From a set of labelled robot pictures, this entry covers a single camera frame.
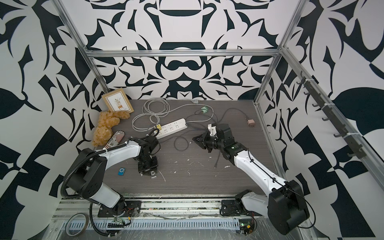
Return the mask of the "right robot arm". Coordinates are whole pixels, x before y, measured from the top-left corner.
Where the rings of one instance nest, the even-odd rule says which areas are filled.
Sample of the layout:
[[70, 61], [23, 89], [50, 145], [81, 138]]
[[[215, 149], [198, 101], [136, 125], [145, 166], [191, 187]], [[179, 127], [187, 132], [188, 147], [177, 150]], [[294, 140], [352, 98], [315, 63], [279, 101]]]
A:
[[282, 235], [304, 229], [303, 223], [310, 218], [313, 221], [307, 228], [315, 226], [315, 210], [305, 199], [301, 185], [279, 177], [258, 161], [249, 148], [235, 139], [228, 124], [209, 124], [193, 142], [208, 152], [220, 151], [224, 159], [246, 173], [264, 192], [264, 196], [242, 192], [239, 196], [244, 210], [267, 217]]

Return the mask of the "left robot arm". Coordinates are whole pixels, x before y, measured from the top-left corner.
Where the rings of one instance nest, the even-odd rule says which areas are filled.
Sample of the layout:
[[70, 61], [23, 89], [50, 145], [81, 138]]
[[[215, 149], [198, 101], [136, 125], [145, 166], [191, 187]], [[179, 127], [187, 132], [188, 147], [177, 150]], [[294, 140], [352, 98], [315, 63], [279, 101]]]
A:
[[158, 129], [143, 138], [129, 138], [124, 143], [101, 150], [82, 150], [63, 177], [60, 194], [63, 199], [82, 198], [98, 204], [114, 217], [127, 215], [125, 197], [105, 183], [105, 175], [127, 160], [138, 165], [138, 173], [154, 177], [158, 159], [153, 151], [160, 146]]

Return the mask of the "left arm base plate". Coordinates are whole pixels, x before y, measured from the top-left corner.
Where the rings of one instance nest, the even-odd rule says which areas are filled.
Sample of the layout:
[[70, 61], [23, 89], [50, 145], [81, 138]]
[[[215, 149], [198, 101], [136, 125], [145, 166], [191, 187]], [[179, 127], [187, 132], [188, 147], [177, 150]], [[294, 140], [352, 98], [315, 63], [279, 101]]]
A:
[[118, 202], [113, 208], [108, 208], [101, 205], [98, 212], [99, 218], [112, 218], [112, 217], [134, 217], [141, 211], [142, 201], [125, 201]]

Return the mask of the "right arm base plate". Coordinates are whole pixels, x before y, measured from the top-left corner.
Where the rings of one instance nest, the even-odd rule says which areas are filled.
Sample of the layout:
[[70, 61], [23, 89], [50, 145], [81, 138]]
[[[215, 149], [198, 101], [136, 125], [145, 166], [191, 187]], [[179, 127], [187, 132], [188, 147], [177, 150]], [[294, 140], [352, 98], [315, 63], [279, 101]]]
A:
[[246, 210], [243, 203], [240, 200], [222, 200], [220, 215], [223, 217], [234, 217], [234, 216], [259, 217], [261, 216], [261, 214], [259, 213]]

